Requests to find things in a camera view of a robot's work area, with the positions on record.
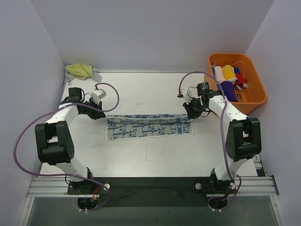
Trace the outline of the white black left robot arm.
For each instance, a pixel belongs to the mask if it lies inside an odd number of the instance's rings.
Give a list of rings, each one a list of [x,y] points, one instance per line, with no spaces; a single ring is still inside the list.
[[[94,191],[97,184],[92,172],[74,157],[75,147],[69,126],[73,119],[80,114],[87,115],[93,120],[104,118],[101,99],[106,96],[102,89],[92,91],[88,101],[84,100],[81,88],[70,88],[69,95],[60,103],[62,110],[56,112],[47,122],[35,126],[35,137],[38,158],[42,163],[55,166],[69,175],[71,185],[85,194]]]

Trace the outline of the yellow rolled towel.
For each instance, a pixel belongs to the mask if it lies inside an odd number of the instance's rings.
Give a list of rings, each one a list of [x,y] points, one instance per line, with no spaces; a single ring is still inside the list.
[[[227,81],[236,80],[236,76],[234,73],[234,68],[231,65],[225,65],[222,67],[222,73]]]

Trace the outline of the pink rolled towel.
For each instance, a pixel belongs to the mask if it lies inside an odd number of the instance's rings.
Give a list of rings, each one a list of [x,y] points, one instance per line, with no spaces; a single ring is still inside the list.
[[[225,78],[224,78],[223,72],[222,72],[222,68],[220,66],[215,66],[214,67],[214,75],[215,75],[216,80],[219,83],[222,83],[222,82],[225,81]]]

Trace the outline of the grey towel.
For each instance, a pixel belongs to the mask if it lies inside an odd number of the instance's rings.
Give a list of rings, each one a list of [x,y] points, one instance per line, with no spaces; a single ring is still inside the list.
[[[93,71],[93,75],[92,75],[91,79],[93,79],[93,80],[95,80],[97,82],[101,82],[102,81],[102,76],[98,73],[98,69],[92,66],[92,71]],[[70,82],[70,81],[72,81],[72,80],[69,80],[65,76],[64,82],[67,83],[67,82]]]

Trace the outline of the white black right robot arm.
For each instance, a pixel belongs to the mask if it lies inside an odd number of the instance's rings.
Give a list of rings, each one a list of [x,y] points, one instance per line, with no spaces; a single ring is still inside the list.
[[[241,113],[221,91],[203,91],[195,98],[189,89],[181,89],[178,97],[184,99],[189,119],[205,112],[220,117],[224,163],[214,169],[215,177],[208,181],[209,189],[219,193],[225,188],[225,181],[233,180],[238,169],[261,152],[260,121]]]

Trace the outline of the aluminium frame rail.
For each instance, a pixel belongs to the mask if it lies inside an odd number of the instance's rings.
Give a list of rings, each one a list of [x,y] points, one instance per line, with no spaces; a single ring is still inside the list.
[[[279,191],[273,177],[242,177],[238,196],[277,196]],[[64,178],[33,178],[26,197],[66,197],[67,184]]]

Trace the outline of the purple rolled towel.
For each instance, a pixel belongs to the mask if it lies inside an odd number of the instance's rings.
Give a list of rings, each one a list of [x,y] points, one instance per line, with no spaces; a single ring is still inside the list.
[[[230,102],[238,102],[238,99],[236,97],[236,94],[234,92],[234,87],[232,82],[230,81],[223,81],[222,83],[220,83],[221,88],[223,89],[223,92],[226,96],[226,98],[230,101]]]

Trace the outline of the blue white patterned towel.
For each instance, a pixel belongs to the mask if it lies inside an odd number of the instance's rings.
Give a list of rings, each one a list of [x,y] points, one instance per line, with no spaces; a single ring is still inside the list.
[[[186,114],[110,115],[106,121],[107,141],[194,133]]]

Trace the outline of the yellow green towel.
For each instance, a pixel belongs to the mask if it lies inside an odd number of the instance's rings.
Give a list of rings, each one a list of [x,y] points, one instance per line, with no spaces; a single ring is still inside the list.
[[[92,66],[90,65],[73,64],[66,66],[65,69],[65,76],[69,80],[73,80],[74,78],[85,80],[92,78],[93,75]]]

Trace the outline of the red rolled towel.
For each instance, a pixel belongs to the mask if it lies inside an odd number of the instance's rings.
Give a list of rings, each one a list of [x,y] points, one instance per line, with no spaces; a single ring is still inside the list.
[[[240,86],[240,87],[247,87],[247,79],[244,79],[243,75],[240,73],[236,73],[236,82],[235,86]]]

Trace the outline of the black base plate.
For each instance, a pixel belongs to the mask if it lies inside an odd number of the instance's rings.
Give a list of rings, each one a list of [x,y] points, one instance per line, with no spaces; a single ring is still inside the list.
[[[71,182],[67,194],[78,196],[80,208],[105,207],[203,207],[223,208],[235,194],[234,181],[212,177],[95,178]]]

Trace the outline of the orange plastic basket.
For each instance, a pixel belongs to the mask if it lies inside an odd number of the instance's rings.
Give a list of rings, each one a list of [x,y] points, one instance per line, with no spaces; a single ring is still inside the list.
[[[208,59],[207,73],[214,76],[214,67],[231,65],[234,73],[240,73],[247,79],[247,87],[235,86],[236,80],[232,80],[234,92],[238,102],[232,104],[244,114],[249,114],[252,110],[264,104],[267,94],[261,82],[259,74],[252,60],[239,53],[213,53]]]

